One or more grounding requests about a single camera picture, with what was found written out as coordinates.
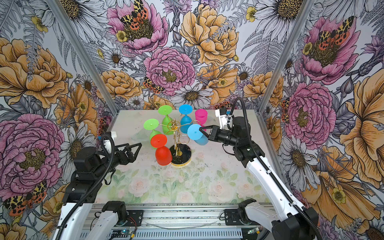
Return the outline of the light blue wine glass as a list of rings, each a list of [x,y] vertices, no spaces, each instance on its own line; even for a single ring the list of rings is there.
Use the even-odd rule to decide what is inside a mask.
[[[203,133],[199,131],[199,128],[201,126],[198,125],[198,124],[193,124],[191,125],[188,130],[187,130],[187,135],[188,137],[195,141],[198,145],[201,145],[201,146],[204,146],[206,145],[208,142],[200,142],[199,139],[202,137]]]

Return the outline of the pink wine glass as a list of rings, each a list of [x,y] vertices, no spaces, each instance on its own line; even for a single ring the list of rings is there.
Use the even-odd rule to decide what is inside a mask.
[[[208,112],[204,109],[199,109],[195,111],[195,119],[203,126],[207,122]]]

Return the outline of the red wine glass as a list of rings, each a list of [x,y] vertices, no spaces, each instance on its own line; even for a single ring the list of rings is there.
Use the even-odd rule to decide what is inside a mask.
[[[152,137],[151,146],[156,148],[155,157],[160,166],[169,165],[172,160],[172,153],[166,146],[168,138],[163,134],[158,134]]]

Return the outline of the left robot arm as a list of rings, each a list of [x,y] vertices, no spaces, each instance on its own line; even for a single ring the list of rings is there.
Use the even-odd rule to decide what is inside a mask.
[[[95,147],[86,147],[77,153],[74,159],[76,171],[66,188],[63,206],[54,240],[78,240],[84,223],[96,201],[98,191],[106,183],[107,174],[114,174],[118,165],[133,163],[142,147],[141,143],[115,146],[106,141],[102,151]],[[87,237],[89,240],[104,240],[114,226],[123,226],[129,219],[126,205],[122,201],[109,201],[94,229]]]

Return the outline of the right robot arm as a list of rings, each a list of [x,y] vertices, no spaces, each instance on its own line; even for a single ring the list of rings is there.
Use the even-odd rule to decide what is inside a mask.
[[[256,200],[239,204],[244,222],[256,222],[270,231],[276,240],[320,240],[319,216],[313,208],[303,205],[272,169],[265,153],[251,139],[251,129],[245,117],[218,113],[219,125],[201,127],[209,141],[233,147],[234,156],[255,176],[274,209],[269,210]]]

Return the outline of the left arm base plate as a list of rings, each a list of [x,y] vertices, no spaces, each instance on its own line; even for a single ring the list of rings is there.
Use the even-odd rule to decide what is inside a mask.
[[[143,210],[118,211],[116,227],[140,227],[143,221]]]

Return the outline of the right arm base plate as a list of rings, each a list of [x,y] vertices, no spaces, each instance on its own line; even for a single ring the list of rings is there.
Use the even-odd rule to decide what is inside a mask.
[[[237,209],[224,209],[224,221],[226,226],[246,226],[250,222],[243,220]]]

